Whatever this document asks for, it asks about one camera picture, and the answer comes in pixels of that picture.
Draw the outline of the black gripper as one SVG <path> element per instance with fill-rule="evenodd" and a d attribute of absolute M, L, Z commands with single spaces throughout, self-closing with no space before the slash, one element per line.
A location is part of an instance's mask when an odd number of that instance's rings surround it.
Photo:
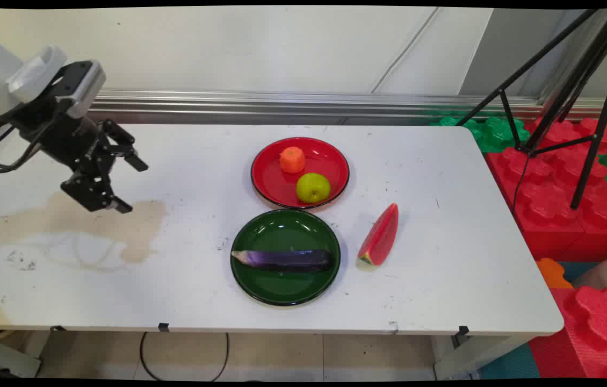
<path fill-rule="evenodd" d="M 134 148 L 135 138 L 110 119 L 99 126 L 88 117 L 72 118 L 67 111 L 71 100 L 40 100 L 17 110 L 13 125 L 22 139 L 33 143 L 60 164 L 73 169 L 61 190 L 90 212 L 114 209 L 132 212 L 133 206 L 119 198 L 112 189 L 110 172 L 113 159 L 95 159 L 104 150 L 122 157 L 136 171 L 149 166 Z"/>

